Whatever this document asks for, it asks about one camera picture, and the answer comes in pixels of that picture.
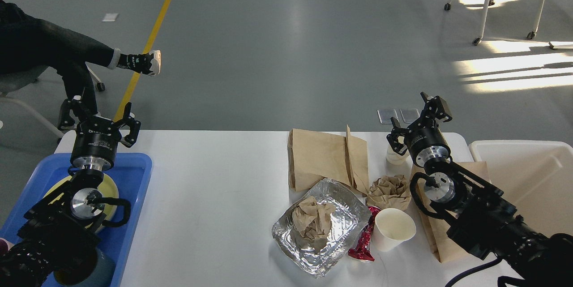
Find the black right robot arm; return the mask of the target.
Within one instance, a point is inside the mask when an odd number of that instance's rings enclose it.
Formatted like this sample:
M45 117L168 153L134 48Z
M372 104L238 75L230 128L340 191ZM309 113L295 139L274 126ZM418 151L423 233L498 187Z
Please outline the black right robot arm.
M409 153L415 166L409 190L414 203L426 216L444 220L447 236L469 254L495 260L456 275L447 285L505 261L518 278L502 275L497 285L516 287L564 287L572 283L572 236L551 237L535 232L518 215L517 208L503 198L503 191L457 164L439 122L450 122L447 102L422 92L424 108L409 126L401 127L392 117L387 136L398 155Z

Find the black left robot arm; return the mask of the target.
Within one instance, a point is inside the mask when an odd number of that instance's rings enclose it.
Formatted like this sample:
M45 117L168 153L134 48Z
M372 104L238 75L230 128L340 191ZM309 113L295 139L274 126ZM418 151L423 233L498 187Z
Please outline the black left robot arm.
M125 104L123 117L110 120L93 114L80 96L63 102L66 116L78 118L76 140L68 169L71 178L57 186L24 215L21 238L1 256L3 287L40 287L55 273L63 285L73 286L96 277L94 285L108 285L112 271L104 273L98 249L101 226L128 223L131 202L106 197L98 186L104 172L115 164L118 144L129 148L137 141L141 122Z

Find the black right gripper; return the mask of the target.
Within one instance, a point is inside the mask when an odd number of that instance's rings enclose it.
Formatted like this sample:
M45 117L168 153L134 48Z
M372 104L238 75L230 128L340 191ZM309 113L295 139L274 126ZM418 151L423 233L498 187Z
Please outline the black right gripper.
M450 158L450 147L438 128L440 122L450 122L453 117L442 97L430 96L425 92L421 92L421 97L424 107L417 119L417 130L410 132L408 128L400 126L396 117L391 117L393 128L387 135L387 140L394 153L405 156L409 152L414 165L423 168L428 160L433 158ZM404 143L399 142L400 137L404 138Z

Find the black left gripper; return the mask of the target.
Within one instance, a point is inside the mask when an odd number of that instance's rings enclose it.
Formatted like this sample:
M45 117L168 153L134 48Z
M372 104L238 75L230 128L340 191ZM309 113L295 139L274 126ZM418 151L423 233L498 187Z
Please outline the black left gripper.
M106 171L114 167L117 144L131 148L137 141L141 122L131 112L132 103L127 102L121 119L96 119L96 115L84 104L80 96L64 99L60 106L57 129L76 130L76 140L70 164L75 168L92 168ZM129 128L123 136L121 128Z

